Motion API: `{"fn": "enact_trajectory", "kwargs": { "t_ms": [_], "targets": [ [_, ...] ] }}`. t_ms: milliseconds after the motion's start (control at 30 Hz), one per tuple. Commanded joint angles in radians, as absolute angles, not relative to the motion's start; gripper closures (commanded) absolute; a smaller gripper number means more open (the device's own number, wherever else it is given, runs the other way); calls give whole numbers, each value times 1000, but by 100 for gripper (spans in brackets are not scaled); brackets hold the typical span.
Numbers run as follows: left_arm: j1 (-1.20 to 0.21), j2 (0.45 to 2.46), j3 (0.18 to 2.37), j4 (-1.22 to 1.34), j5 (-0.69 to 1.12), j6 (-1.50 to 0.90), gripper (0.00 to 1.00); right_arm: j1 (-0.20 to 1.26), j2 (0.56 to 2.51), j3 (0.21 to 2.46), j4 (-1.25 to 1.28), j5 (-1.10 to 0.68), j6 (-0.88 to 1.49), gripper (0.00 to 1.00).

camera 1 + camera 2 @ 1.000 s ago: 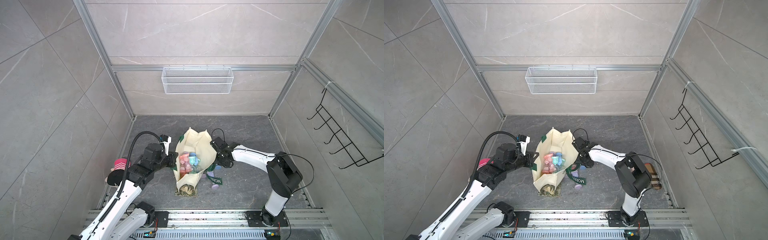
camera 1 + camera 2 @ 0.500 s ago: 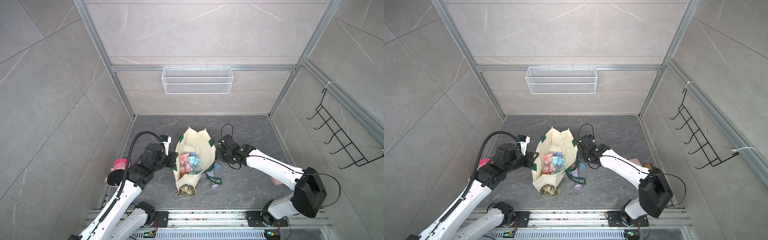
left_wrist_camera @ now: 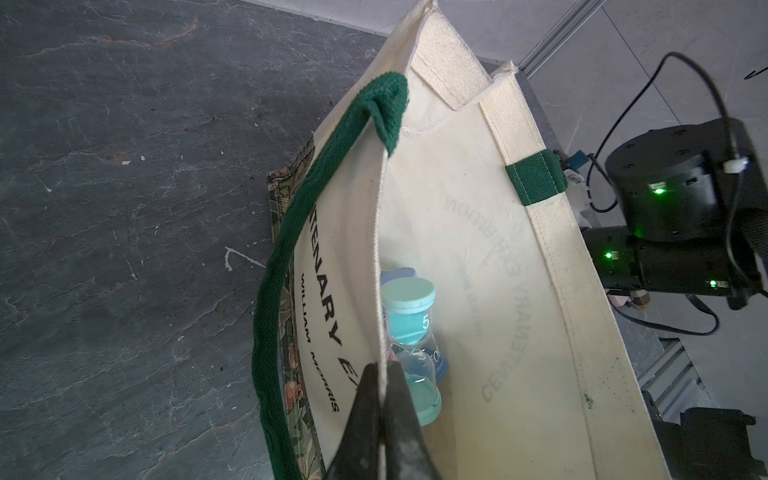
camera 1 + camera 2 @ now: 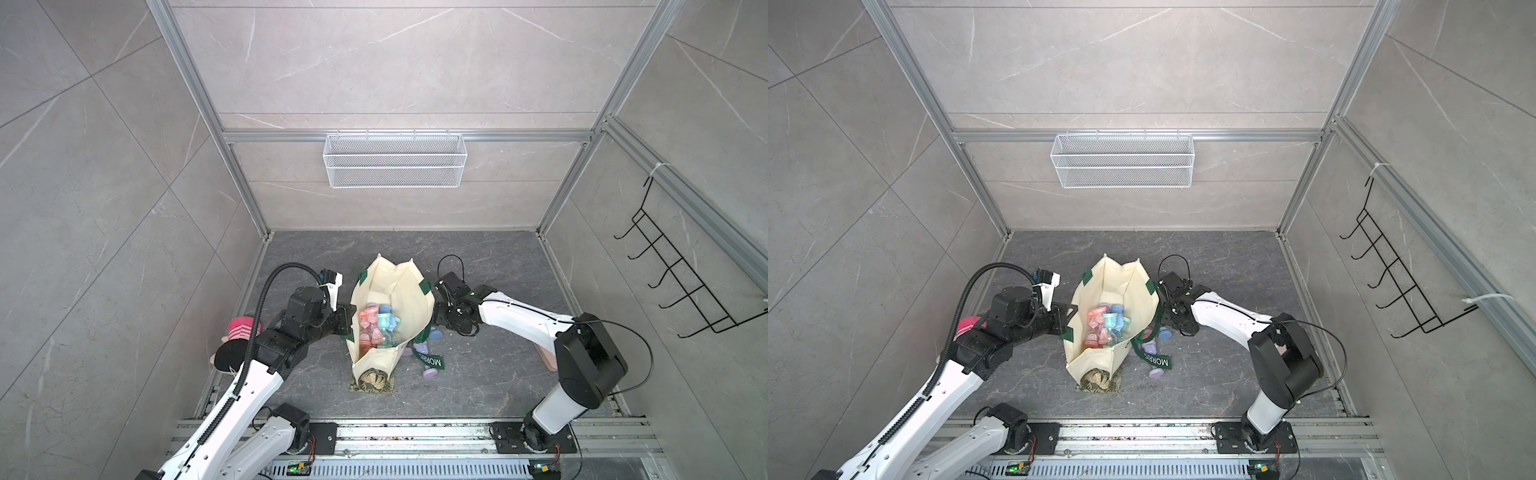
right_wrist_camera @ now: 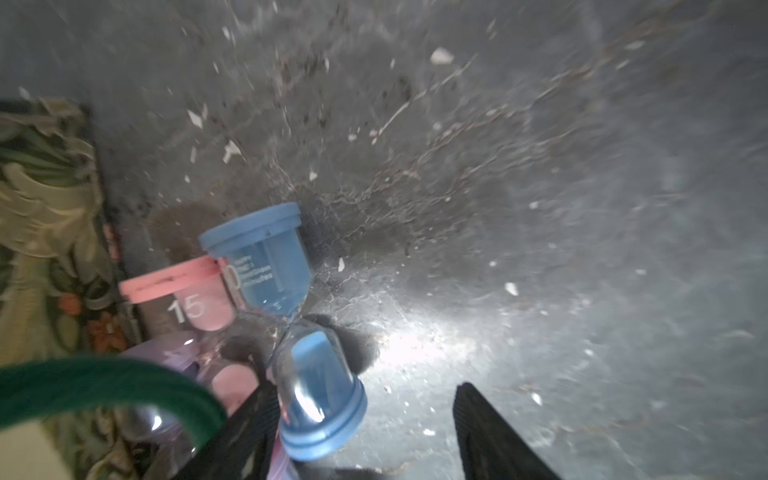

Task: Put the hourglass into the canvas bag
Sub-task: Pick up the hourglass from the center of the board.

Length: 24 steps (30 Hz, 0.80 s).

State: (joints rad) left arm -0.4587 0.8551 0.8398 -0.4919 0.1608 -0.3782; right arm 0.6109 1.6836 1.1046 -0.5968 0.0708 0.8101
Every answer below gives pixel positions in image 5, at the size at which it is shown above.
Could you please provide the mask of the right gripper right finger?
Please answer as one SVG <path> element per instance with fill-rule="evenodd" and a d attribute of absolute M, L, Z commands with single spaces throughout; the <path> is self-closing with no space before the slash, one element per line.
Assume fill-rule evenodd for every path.
<path fill-rule="evenodd" d="M 467 480 L 559 480 L 469 382 L 459 385 L 453 419 Z"/>

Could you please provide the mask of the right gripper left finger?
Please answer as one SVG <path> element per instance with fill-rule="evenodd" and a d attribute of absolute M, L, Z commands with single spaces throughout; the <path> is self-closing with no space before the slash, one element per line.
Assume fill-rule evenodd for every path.
<path fill-rule="evenodd" d="M 277 388 L 263 383 L 173 480 L 266 479 L 279 418 Z"/>

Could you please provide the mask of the cream canvas tote bag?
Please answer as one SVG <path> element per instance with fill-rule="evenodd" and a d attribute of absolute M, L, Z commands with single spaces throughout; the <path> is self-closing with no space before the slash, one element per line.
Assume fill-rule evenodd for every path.
<path fill-rule="evenodd" d="M 115 412 L 147 367 L 117 292 L 87 112 L 57 99 L 1 104 L 1 475 L 134 479 L 151 457 Z M 181 378 L 165 409 L 197 444 L 226 419 Z"/>

